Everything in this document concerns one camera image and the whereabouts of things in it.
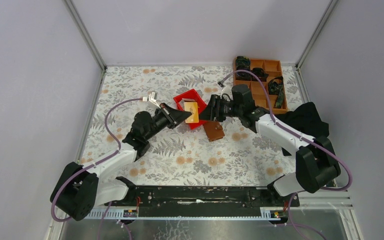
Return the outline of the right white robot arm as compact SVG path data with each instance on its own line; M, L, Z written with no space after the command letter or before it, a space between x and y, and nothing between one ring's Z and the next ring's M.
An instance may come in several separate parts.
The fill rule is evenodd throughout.
M279 120L268 109L256 106L247 85L235 85L230 100L213 94L199 114L200 120L213 122L223 122L227 117L238 118L244 127L270 138L295 155L295 172L281 176L267 186L266 198L271 205L281 205L293 193L315 193L341 174L329 139L302 133Z

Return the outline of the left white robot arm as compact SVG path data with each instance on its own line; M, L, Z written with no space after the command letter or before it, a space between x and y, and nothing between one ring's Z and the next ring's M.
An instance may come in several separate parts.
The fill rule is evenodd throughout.
M132 204L135 192L115 176L116 172L141 158L150 148L150 138L165 128L174 129L191 115L189 111L177 110L165 103L157 107L154 115L140 111L134 116L130 131L112 153L85 165L67 164L50 196L52 218L64 222L56 216L55 208L70 219L80 221L95 206L111 201L119 201L124 206Z

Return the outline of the brown leather card holder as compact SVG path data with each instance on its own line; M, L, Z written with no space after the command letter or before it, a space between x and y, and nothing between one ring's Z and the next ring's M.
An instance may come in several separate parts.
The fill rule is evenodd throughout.
M224 129L218 121L207 121L203 128L209 142L220 140L225 136Z

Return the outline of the red plastic bin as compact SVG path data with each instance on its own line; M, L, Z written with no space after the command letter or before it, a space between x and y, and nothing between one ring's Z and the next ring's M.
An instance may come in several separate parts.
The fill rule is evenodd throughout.
M192 113L192 115L185 120L185 123L191 130L206 123L206 121L199 119L199 114L206 108L207 104L195 89L181 93L173 97L173 100L178 110Z

